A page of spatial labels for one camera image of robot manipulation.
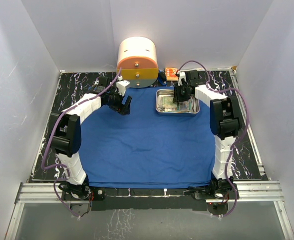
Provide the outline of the packaged supplies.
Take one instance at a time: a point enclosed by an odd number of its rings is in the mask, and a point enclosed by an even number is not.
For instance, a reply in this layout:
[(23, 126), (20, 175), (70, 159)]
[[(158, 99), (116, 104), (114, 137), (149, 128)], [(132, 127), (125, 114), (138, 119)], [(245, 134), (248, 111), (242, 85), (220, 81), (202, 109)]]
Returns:
[(157, 99), (156, 110), (159, 112), (195, 113), (198, 111), (199, 103), (194, 99), (185, 102), (173, 103), (173, 96), (160, 96)]

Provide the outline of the steel instrument tray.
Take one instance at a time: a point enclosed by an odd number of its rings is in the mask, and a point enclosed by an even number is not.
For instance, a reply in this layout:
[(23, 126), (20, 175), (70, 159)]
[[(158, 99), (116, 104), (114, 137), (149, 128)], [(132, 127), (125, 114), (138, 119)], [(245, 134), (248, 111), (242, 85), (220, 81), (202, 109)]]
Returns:
[(173, 102), (173, 100), (173, 89), (157, 90), (156, 112), (164, 116), (195, 116), (200, 111), (200, 103), (194, 97), (184, 102)]

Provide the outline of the blue surgical cloth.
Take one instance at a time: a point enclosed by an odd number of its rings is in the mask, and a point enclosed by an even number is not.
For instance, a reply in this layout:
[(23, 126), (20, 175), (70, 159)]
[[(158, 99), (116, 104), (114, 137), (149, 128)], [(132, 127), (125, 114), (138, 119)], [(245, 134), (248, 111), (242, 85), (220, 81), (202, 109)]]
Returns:
[(209, 108), (201, 103), (195, 116), (160, 115), (156, 92), (131, 88), (129, 115), (103, 106), (82, 123), (79, 155), (92, 187), (164, 189), (210, 182), (215, 140)]

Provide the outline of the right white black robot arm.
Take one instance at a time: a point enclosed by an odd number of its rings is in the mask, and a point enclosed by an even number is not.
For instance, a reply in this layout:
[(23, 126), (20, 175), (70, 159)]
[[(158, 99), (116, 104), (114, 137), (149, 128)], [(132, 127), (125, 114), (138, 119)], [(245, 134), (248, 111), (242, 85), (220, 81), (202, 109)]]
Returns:
[(208, 83), (201, 84), (197, 70), (176, 72), (174, 103), (183, 103), (194, 97), (210, 108), (209, 125), (215, 138), (215, 161), (213, 178), (203, 187), (208, 195), (219, 199), (234, 188), (231, 156), (239, 130), (242, 128), (241, 112), (236, 108), (236, 96), (226, 96), (212, 89)]

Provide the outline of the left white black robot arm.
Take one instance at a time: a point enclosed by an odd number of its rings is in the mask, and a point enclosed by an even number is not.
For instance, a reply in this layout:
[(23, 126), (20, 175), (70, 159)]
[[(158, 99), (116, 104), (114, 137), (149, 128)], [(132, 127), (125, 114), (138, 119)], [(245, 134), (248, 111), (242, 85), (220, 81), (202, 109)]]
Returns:
[(66, 179), (59, 188), (74, 198), (85, 200), (91, 195), (88, 176), (79, 155), (82, 143), (81, 124), (103, 106), (108, 106), (122, 116), (130, 114), (132, 97), (128, 96), (125, 103), (122, 102), (129, 87), (130, 82), (121, 75), (114, 79), (100, 76), (80, 100), (55, 115), (57, 120), (50, 148), (60, 160), (66, 174)]

